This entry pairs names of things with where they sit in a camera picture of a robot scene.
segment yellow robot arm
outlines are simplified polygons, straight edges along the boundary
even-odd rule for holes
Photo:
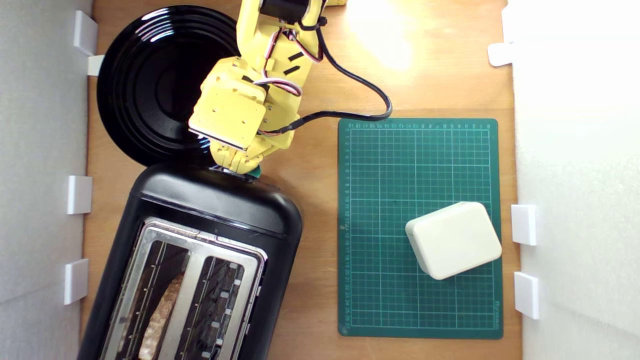
[[[189,119],[191,131],[211,140],[211,154],[239,174],[290,146],[302,87],[322,60],[315,28],[323,0],[243,0],[237,22],[241,57],[220,60],[202,83]]]

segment black toaster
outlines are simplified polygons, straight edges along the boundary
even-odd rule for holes
[[[139,176],[78,359],[266,357],[302,219],[249,179],[184,165]]]

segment black cable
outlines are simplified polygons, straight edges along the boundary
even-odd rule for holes
[[[343,73],[344,75],[346,75],[347,77],[354,79],[355,81],[363,84],[364,86],[366,86],[367,88],[370,88],[371,90],[373,90],[376,94],[378,94],[382,100],[385,102],[385,106],[387,107],[386,111],[382,114],[379,115],[364,115],[364,114],[358,114],[358,113],[348,113],[348,112],[343,112],[343,111],[319,111],[319,112],[315,112],[315,113],[311,113],[309,115],[306,115],[298,120],[295,120],[294,122],[292,122],[291,124],[289,124],[288,126],[285,127],[281,127],[280,129],[277,130],[273,130],[273,131],[269,131],[268,133],[271,134],[284,134],[288,131],[292,131],[295,130],[297,128],[299,128],[300,126],[306,124],[307,122],[313,121],[315,119],[320,119],[321,117],[335,117],[335,118],[347,118],[347,119],[354,119],[354,120],[362,120],[362,121],[381,121],[381,120],[385,120],[387,118],[389,118],[389,116],[391,116],[391,113],[393,112],[393,105],[391,104],[391,99],[389,99],[389,96],[387,94],[385,94],[384,91],[382,91],[381,88],[377,87],[375,84],[371,83],[370,81],[350,72],[349,70],[345,69],[344,67],[340,66],[340,64],[338,64],[335,61],[335,58],[333,58],[333,56],[331,55],[331,53],[329,52],[329,49],[327,49],[326,46],[326,42],[324,41],[324,36],[322,35],[322,31],[320,28],[316,29],[316,33],[318,35],[318,42],[320,43],[320,48],[322,49],[322,52],[324,53],[324,55],[326,56],[327,60],[329,60],[329,62],[331,63],[331,65],[333,65],[333,67],[336,68],[336,70],[338,70],[339,72]]]

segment red and white wire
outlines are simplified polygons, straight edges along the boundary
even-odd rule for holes
[[[302,88],[298,86],[296,83],[294,83],[293,81],[289,81],[281,78],[270,78],[267,75],[267,62],[269,62],[269,59],[273,54],[273,49],[275,48],[276,43],[278,42],[278,37],[280,36],[280,34],[282,34],[282,31],[283,29],[279,28],[278,31],[272,34],[271,41],[269,42],[269,46],[264,52],[264,66],[262,68],[262,76],[264,76],[264,79],[256,80],[253,82],[253,84],[255,85],[270,84],[278,88],[281,88],[282,90],[285,90],[290,94],[293,94],[299,97],[299,96],[302,96]]]
[[[298,40],[298,37],[296,36],[296,31],[291,29],[288,31],[287,33],[287,38],[290,41],[293,41],[296,43],[296,45],[298,45],[298,49],[300,49],[300,51],[307,56],[307,58],[310,58],[314,63],[319,63],[324,59],[324,54],[322,53],[322,49],[320,48],[320,45],[318,45],[318,56],[313,55],[309,50],[307,50],[307,48],[302,45],[302,43],[300,42],[300,40]]]

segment cutting mat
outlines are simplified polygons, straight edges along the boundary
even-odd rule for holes
[[[497,128],[493,119],[340,121],[342,335],[502,337],[501,259],[437,281],[404,232],[412,218],[478,201],[500,237]]]

